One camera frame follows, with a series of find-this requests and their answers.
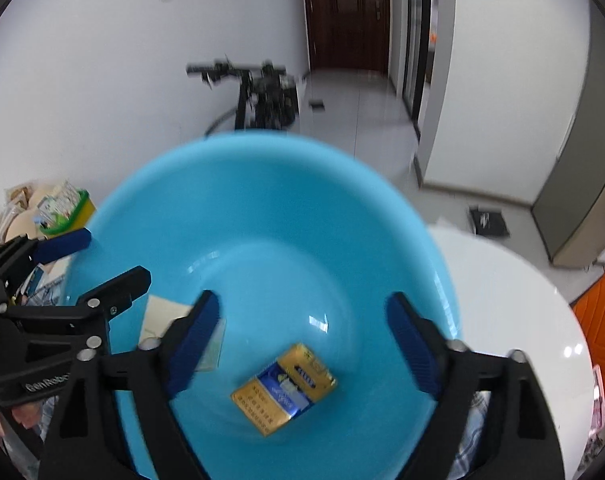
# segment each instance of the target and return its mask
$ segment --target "paper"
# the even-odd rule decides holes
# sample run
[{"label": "paper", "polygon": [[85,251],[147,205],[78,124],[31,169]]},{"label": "paper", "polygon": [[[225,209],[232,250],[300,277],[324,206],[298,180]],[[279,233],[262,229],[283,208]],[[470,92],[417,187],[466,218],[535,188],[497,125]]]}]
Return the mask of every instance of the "paper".
[{"label": "paper", "polygon": [[[180,317],[186,317],[191,309],[192,308],[189,305],[165,300],[164,298],[159,298],[158,296],[150,294],[138,342],[141,342],[148,337],[162,338],[172,321]],[[209,339],[209,344],[207,345],[207,348],[204,349],[204,353],[196,367],[197,372],[207,372],[218,368],[220,351],[222,350],[222,338],[226,326],[227,322],[225,319],[220,319],[218,321],[216,328],[214,328],[212,338]]]}]

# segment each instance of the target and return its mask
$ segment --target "blue gripper pad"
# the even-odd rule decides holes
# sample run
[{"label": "blue gripper pad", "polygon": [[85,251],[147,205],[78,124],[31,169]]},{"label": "blue gripper pad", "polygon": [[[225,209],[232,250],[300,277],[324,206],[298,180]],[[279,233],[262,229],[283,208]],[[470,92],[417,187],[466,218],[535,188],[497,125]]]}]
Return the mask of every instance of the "blue gripper pad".
[{"label": "blue gripper pad", "polygon": [[402,293],[396,293],[387,300],[386,310],[389,328],[409,365],[417,387],[421,392],[438,399],[442,392],[442,370],[424,337],[435,336],[436,344],[438,344],[437,329],[436,334],[433,333],[433,330],[425,333],[426,320],[415,313]]},{"label": "blue gripper pad", "polygon": [[205,290],[186,317],[176,319],[162,338],[162,366],[169,399],[186,390],[220,320],[220,302]]},{"label": "blue gripper pad", "polygon": [[65,256],[87,249],[91,243],[91,233],[85,228],[38,242],[34,251],[36,264],[50,264]]}]

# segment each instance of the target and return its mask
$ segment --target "black floor mat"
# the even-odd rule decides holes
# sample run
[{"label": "black floor mat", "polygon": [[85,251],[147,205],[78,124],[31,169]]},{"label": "black floor mat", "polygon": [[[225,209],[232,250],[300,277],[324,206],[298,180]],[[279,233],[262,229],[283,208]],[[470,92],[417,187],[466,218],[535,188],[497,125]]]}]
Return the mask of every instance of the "black floor mat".
[{"label": "black floor mat", "polygon": [[509,229],[501,211],[472,207],[469,209],[469,214],[476,235],[491,238],[509,237]]}]

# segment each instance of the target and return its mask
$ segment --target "yellow cigarette pack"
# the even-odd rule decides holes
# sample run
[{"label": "yellow cigarette pack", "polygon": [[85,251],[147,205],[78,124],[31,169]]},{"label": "yellow cigarette pack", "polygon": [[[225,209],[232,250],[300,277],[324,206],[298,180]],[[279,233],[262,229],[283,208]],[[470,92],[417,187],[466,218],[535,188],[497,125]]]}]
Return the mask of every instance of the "yellow cigarette pack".
[{"label": "yellow cigarette pack", "polygon": [[337,386],[327,367],[301,343],[231,394],[231,399],[264,435],[306,412]]}]

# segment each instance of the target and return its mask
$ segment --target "door frame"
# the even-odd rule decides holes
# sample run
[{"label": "door frame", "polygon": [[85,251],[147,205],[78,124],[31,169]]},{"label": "door frame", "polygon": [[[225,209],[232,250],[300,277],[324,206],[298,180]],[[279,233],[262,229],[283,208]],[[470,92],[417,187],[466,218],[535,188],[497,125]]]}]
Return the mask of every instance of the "door frame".
[{"label": "door frame", "polygon": [[[431,29],[431,0],[421,0],[421,22],[420,22],[420,31],[418,32],[419,37],[412,37],[412,14],[411,14],[411,5],[413,0],[407,0],[407,5],[409,6],[409,12],[407,12],[407,52],[405,59],[405,79],[402,85],[402,98],[405,101],[405,104],[409,107],[410,117],[413,125],[415,126],[415,132],[417,134],[418,140],[420,140],[421,132],[418,127],[418,116],[420,114],[420,107],[422,105],[422,97],[423,91],[425,89],[425,78],[426,78],[426,67],[427,67],[427,57],[429,54],[429,31]],[[414,81],[409,80],[409,50],[410,50],[410,42],[418,40],[418,48],[417,48],[417,66],[415,69],[415,79]],[[413,102],[410,103],[405,94],[407,92],[407,86],[415,84],[415,91],[413,93]]]},{"label": "door frame", "polygon": [[[307,46],[309,48],[309,69],[317,69],[317,53],[316,53],[316,41],[314,38],[312,23],[312,10],[313,5],[311,0],[304,0],[305,16],[307,23]],[[385,59],[383,60],[383,71],[381,72],[384,77],[389,75],[389,50],[391,48],[391,0],[383,0],[382,15],[384,18],[384,34],[383,37],[388,38],[387,48],[385,49]]]}]

